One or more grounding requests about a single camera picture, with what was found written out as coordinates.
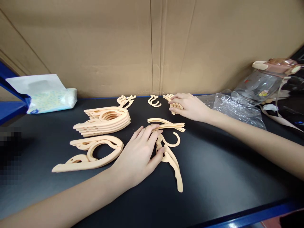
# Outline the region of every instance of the cardboard box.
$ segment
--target cardboard box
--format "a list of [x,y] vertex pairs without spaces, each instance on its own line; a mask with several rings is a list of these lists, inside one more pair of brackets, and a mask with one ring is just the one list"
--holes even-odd
[[298,0],[10,0],[0,8],[2,61],[19,75],[56,73],[80,98],[233,89],[252,62],[288,57],[304,41]]

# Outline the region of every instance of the black tabletop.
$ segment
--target black tabletop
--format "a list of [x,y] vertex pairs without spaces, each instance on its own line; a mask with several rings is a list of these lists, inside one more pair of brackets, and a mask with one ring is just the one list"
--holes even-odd
[[[148,125],[148,118],[184,122],[184,133],[174,129],[165,129],[163,133],[169,143],[176,142],[173,131],[180,136],[180,145],[172,151],[180,166],[184,192],[177,191],[172,167],[161,162],[141,184],[76,227],[204,226],[265,209],[303,193],[302,181],[236,138],[208,124],[172,115],[167,101],[158,100],[162,105],[154,108],[148,104],[148,98],[136,98],[128,108],[131,124],[111,135],[126,145],[135,130]],[[107,106],[118,106],[116,99],[79,100],[74,109],[25,115],[11,125],[21,127],[22,146],[20,156],[15,156],[2,172],[0,219],[93,177],[113,164],[92,170],[51,172],[55,165],[86,153],[69,144],[83,138],[73,129],[75,124],[88,120],[83,110]],[[302,139],[283,126],[268,117],[263,120],[268,131],[304,145]],[[102,158],[111,152],[110,147],[102,145],[94,156]]]

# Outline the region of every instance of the water bottle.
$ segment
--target water bottle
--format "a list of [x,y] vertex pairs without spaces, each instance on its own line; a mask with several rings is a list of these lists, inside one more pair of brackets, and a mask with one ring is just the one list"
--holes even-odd
[[242,81],[231,96],[251,105],[267,100],[282,83],[282,79],[300,70],[303,65],[291,59],[269,59],[256,61],[252,67],[257,70]]

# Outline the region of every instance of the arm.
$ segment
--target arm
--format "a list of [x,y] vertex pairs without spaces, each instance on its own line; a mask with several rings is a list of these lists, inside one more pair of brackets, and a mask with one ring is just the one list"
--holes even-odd
[[235,136],[262,156],[304,180],[304,147],[268,131],[235,120],[208,108],[191,94],[178,93],[169,104],[181,104],[184,110],[169,108],[184,117],[205,122]]
[[111,203],[149,176],[163,158],[164,148],[150,159],[162,130],[142,126],[107,170],[2,221],[0,227],[71,227]]

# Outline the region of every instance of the left hand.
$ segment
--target left hand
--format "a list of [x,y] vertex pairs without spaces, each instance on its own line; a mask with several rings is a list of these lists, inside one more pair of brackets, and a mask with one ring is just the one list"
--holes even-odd
[[151,124],[146,128],[141,126],[135,131],[110,168],[121,176],[128,189],[138,185],[149,176],[163,158],[164,147],[150,159],[157,137],[162,133],[162,130],[153,131],[157,127],[159,124]]

